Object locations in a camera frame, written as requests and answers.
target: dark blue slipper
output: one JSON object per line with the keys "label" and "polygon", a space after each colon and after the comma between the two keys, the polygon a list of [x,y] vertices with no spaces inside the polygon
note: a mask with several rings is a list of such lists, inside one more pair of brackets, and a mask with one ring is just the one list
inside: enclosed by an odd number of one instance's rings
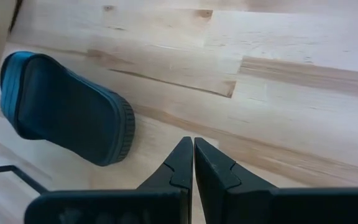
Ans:
{"label": "dark blue slipper", "polygon": [[32,52],[5,59],[0,86],[2,112],[20,137],[48,140],[99,166],[127,156],[135,117],[117,93]]}

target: rubber sole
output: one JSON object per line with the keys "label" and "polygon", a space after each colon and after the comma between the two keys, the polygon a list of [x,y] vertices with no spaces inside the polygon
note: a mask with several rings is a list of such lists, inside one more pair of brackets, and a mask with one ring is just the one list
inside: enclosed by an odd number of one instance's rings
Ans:
{"label": "rubber sole", "polygon": [[53,58],[11,54],[0,86],[2,113],[20,137],[48,140],[99,166],[128,155],[135,133],[130,104]]}

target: black plastic part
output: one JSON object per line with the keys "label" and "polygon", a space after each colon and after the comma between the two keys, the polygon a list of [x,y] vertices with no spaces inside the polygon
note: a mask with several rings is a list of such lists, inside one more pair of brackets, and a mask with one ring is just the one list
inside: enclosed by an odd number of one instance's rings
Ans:
{"label": "black plastic part", "polygon": [[358,188],[279,189],[201,138],[195,169],[207,224],[358,223]]}
{"label": "black plastic part", "polygon": [[136,190],[49,192],[35,199],[26,224],[191,223],[193,143],[184,137]]}
{"label": "black plastic part", "polygon": [[43,194],[48,192],[48,190],[40,185],[37,181],[33,178],[28,176],[25,172],[17,168],[16,166],[9,165],[9,166],[0,166],[0,172],[13,172],[16,174],[20,179],[22,179],[26,184],[36,190],[39,194]]}
{"label": "black plastic part", "polygon": [[188,201],[180,189],[50,192],[34,200],[25,224],[186,224]]}

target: wood grain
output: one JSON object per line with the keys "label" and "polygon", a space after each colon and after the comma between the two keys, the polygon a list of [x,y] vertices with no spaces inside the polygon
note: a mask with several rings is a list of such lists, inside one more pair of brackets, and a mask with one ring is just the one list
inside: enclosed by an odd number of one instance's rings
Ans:
{"label": "wood grain", "polygon": [[13,172],[0,173],[0,223],[23,223],[25,209],[38,196]]}
{"label": "wood grain", "polygon": [[279,187],[358,186],[358,2],[26,0],[8,41],[4,57],[48,54],[136,113],[128,158],[97,167],[0,110],[0,165],[50,190],[133,189],[183,136]]}

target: black plastic object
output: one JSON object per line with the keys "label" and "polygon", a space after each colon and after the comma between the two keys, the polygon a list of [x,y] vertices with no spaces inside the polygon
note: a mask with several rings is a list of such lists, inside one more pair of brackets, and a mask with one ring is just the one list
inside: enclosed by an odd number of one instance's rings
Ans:
{"label": "black plastic object", "polygon": [[192,164],[185,137],[138,189],[45,193],[27,208],[25,224],[190,223]]}
{"label": "black plastic object", "polygon": [[0,86],[2,112],[22,138],[46,139],[99,166],[127,156],[135,118],[117,93],[32,52],[5,59]]}
{"label": "black plastic object", "polygon": [[279,189],[202,138],[195,170],[207,224],[358,223],[358,189]]}
{"label": "black plastic object", "polygon": [[45,187],[40,185],[37,181],[35,181],[33,178],[31,178],[29,175],[27,175],[25,172],[23,172],[22,170],[20,170],[18,167],[14,165],[0,166],[0,173],[1,172],[13,172],[16,176],[22,179],[28,186],[33,188],[39,194],[48,192],[48,190]]}

